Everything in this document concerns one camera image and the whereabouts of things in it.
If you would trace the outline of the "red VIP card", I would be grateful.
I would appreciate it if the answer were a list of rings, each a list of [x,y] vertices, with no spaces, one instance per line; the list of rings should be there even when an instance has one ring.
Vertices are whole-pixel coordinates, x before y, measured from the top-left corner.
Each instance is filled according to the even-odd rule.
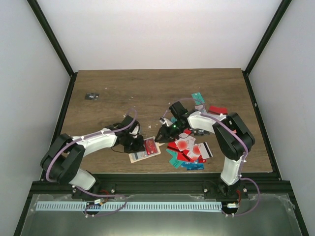
[[[154,138],[146,139],[144,141],[144,146],[145,146],[145,150],[146,150],[147,155],[152,155],[152,154],[158,153],[158,148],[156,146]]]

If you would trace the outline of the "beige card holder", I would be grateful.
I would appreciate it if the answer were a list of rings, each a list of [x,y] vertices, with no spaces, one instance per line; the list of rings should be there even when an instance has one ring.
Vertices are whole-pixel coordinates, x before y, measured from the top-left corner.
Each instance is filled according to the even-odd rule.
[[[153,157],[153,156],[160,155],[161,151],[160,151],[160,148],[159,148],[159,144],[156,143],[156,146],[157,146],[157,149],[158,149],[158,153],[156,153],[156,154],[147,155],[146,150],[145,150],[145,146],[144,146],[144,150],[143,151],[139,151],[139,152],[136,152],[136,153],[129,154],[130,162],[131,163],[135,163],[135,162],[138,162],[138,161],[141,161],[141,160],[144,160],[144,159],[148,159],[148,158]]]

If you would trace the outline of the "red card black stripe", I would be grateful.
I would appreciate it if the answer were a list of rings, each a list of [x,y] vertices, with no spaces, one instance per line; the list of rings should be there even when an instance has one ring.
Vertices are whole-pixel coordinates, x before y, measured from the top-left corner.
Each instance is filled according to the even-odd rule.
[[[170,154],[177,154],[177,159],[179,161],[190,162],[190,158],[183,151],[180,151],[175,145],[169,144],[166,151]]]

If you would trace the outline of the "white card red circle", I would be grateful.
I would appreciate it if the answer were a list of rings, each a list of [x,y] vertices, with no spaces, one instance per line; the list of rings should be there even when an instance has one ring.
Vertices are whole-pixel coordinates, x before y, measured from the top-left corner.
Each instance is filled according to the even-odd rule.
[[[191,149],[193,149],[193,146],[195,144],[195,140],[196,140],[196,138],[194,138],[192,136],[188,136],[186,138],[180,138],[180,139],[176,140],[175,144],[176,144],[177,148],[179,149],[179,151],[191,150]]]

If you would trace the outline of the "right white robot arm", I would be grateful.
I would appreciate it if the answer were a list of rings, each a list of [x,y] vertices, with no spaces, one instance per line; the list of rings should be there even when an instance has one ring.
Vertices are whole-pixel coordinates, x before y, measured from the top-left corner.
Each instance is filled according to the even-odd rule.
[[[255,138],[238,113],[228,115],[212,115],[196,109],[184,110],[173,115],[177,120],[172,123],[167,118],[160,118],[162,124],[155,142],[169,143],[179,138],[186,129],[198,129],[214,133],[224,154],[224,165],[221,172],[223,183],[219,185],[219,193],[230,198],[236,193],[235,183],[241,179],[241,171]]]

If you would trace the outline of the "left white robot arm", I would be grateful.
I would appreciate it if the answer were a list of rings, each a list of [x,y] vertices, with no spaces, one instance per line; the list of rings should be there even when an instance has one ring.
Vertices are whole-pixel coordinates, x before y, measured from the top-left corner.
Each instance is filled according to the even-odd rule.
[[[40,166],[46,172],[47,181],[77,186],[94,199],[100,194],[101,187],[90,172],[80,168],[81,162],[89,154],[117,145],[123,146],[125,153],[144,151],[139,125],[120,129],[108,126],[84,136],[61,134],[42,158]]]

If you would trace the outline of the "teal VIP card front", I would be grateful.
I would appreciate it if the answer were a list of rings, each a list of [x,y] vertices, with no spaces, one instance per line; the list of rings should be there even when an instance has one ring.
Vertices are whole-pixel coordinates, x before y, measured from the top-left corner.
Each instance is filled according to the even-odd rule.
[[[180,161],[177,159],[176,156],[173,156],[170,160],[169,163],[176,169],[180,168],[183,164],[183,161]]]

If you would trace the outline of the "blue card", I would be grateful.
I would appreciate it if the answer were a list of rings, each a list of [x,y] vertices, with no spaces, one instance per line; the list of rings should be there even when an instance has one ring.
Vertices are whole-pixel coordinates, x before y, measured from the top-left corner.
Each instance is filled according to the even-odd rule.
[[[204,164],[198,162],[183,162],[181,164],[182,168],[186,168],[187,171],[196,171],[196,170],[203,170]]]

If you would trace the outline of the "white striped card in pile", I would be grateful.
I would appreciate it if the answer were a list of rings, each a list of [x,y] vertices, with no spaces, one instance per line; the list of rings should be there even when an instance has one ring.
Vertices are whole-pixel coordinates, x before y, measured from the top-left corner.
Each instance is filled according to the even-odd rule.
[[[208,158],[213,157],[212,152],[206,142],[197,144],[197,146],[199,148],[200,155],[203,159],[208,159]]]

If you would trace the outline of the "far teal card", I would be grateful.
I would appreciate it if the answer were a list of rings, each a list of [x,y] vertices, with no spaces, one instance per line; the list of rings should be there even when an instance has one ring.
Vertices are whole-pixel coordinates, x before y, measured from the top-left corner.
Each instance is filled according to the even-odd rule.
[[[192,93],[191,96],[194,99],[196,105],[201,105],[201,104],[205,103],[201,93],[199,93],[199,92]]]

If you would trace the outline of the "far red card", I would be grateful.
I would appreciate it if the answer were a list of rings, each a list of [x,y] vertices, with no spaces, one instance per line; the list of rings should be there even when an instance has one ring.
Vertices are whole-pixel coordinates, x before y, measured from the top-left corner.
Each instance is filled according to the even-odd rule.
[[[220,115],[220,114],[227,115],[228,114],[227,108],[215,107],[215,106],[210,106],[208,109],[208,112],[211,114],[216,114],[216,115]]]

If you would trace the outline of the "small black card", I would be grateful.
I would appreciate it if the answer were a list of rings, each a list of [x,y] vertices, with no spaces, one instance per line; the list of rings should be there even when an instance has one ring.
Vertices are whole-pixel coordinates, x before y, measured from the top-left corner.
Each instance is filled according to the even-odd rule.
[[[86,93],[85,100],[98,100],[99,93]]]

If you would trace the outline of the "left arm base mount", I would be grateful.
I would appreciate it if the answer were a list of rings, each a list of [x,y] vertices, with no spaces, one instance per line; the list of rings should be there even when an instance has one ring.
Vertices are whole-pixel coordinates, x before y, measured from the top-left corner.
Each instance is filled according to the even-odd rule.
[[[95,178],[95,183],[93,186],[87,190],[88,192],[96,195],[111,195],[110,199],[113,199],[113,195],[116,194],[116,185],[114,183],[105,183],[102,179],[98,177],[98,175],[92,175]],[[81,190],[76,188],[76,192],[72,193],[73,199],[96,199],[100,197],[91,196],[82,192]]]

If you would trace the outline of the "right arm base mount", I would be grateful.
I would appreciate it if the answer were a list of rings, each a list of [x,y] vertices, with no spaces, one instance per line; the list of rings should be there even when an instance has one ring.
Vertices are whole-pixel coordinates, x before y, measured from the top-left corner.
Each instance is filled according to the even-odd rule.
[[[248,193],[244,192],[245,186],[240,182],[234,185],[227,185],[222,180],[205,181],[202,184],[202,189],[205,198],[221,199],[221,200],[236,200],[239,197],[248,198]]]

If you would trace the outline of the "black frame rail front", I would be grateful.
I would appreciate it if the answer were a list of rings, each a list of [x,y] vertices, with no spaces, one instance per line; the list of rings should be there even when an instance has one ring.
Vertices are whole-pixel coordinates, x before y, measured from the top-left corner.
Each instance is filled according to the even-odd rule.
[[[204,194],[222,181],[219,173],[176,174],[95,174],[100,188],[115,194]],[[243,177],[256,182],[261,193],[293,192],[291,183],[275,173],[245,173]]]

